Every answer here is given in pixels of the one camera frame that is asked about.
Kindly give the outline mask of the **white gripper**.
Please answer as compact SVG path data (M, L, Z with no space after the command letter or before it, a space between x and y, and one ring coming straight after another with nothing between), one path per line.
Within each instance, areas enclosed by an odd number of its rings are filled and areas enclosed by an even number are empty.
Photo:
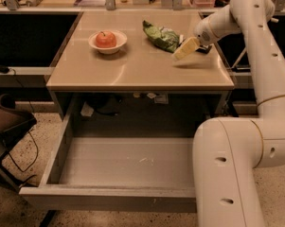
M224 19L218 16L207 16L194 28L194 35L185 39L174 51L172 57L179 61L196 51L201 45L210 45L217 42L224 34Z

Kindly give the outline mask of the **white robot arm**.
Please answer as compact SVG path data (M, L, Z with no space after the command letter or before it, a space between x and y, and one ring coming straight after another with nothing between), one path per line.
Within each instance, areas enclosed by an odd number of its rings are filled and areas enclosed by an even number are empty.
M192 51L232 34L244 39L242 55L253 104L228 98L227 116L206 120L192 147L199 227L265 227L254 171L285 165L285 58L268 27L271 0L230 0L194 27L174 52Z

